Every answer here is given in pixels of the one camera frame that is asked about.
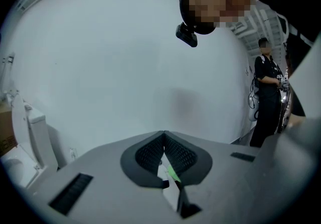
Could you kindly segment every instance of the black headband camera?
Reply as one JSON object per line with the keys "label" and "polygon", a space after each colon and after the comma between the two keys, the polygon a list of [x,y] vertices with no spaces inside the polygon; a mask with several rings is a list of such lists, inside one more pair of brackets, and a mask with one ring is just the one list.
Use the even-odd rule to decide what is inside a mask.
{"label": "black headband camera", "polygon": [[180,0],[180,11],[184,22],[177,26],[176,36],[191,47],[197,46],[195,33],[206,35],[215,30],[214,23],[197,21],[195,12],[190,11],[189,0]]}

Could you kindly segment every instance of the white toilet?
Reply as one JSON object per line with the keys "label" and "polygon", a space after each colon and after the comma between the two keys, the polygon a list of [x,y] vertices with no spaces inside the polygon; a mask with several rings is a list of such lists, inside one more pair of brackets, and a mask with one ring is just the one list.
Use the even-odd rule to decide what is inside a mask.
{"label": "white toilet", "polygon": [[17,94],[12,101],[12,121],[18,146],[3,155],[1,161],[14,184],[34,193],[58,168],[46,117]]}

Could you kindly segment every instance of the toilet tank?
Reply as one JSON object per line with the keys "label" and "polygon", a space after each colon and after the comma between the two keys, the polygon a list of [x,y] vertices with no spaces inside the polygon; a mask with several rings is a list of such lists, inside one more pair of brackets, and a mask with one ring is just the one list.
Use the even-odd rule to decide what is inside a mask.
{"label": "toilet tank", "polygon": [[25,108],[28,118],[31,146],[38,163],[41,168],[52,168],[57,170],[58,163],[50,143],[46,116],[28,103],[25,103]]}

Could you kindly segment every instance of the white wall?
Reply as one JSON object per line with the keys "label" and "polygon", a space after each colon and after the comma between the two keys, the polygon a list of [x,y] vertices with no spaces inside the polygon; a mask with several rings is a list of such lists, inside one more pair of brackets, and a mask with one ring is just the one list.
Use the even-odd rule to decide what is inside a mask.
{"label": "white wall", "polygon": [[245,47],[228,29],[175,37],[178,0],[41,0],[8,50],[15,86],[44,112],[60,166],[155,130],[229,143],[247,133]]}

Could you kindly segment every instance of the cardboard box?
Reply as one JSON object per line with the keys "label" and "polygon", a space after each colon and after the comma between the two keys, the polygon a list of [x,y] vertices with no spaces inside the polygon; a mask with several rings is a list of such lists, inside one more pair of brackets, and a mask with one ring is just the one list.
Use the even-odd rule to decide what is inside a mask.
{"label": "cardboard box", "polygon": [[0,156],[17,146],[11,115],[11,109],[0,103]]}

